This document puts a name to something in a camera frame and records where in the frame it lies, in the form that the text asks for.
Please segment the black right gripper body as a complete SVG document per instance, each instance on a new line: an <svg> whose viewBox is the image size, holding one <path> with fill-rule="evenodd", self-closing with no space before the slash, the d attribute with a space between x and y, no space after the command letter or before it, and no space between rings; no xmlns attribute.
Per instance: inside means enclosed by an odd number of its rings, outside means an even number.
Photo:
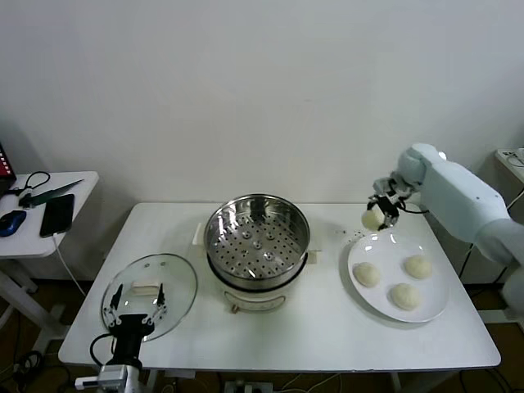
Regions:
<svg viewBox="0 0 524 393"><path fill-rule="evenodd" d="M378 206L382 213L387 217L399 216L399 210L397 206L392 203L387 196L378 197Z"/></svg>

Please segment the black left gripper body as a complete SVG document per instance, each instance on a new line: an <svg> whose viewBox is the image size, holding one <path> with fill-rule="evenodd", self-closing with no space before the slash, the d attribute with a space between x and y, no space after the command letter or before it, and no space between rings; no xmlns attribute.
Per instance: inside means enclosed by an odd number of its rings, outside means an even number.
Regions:
<svg viewBox="0 0 524 393"><path fill-rule="evenodd" d="M111 361L139 361L142 339L153 333L154 323L146 314L122 314L109 331L116 339Z"/></svg>

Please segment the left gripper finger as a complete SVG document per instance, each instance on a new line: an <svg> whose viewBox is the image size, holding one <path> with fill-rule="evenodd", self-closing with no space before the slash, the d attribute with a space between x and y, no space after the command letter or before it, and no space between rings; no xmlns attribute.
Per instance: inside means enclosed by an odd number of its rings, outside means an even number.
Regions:
<svg viewBox="0 0 524 393"><path fill-rule="evenodd" d="M109 302L102 306L102 318L106 326L116 326L121 324L118 308L122 296L123 285L120 284L111 295Z"/></svg>
<svg viewBox="0 0 524 393"><path fill-rule="evenodd" d="M156 325L160 320L164 318L167 313L167 305L165 302L165 293L163 284L160 284L159 291L156 299L153 301L154 310L150 312L143 320L142 323L148 326Z"/></svg>

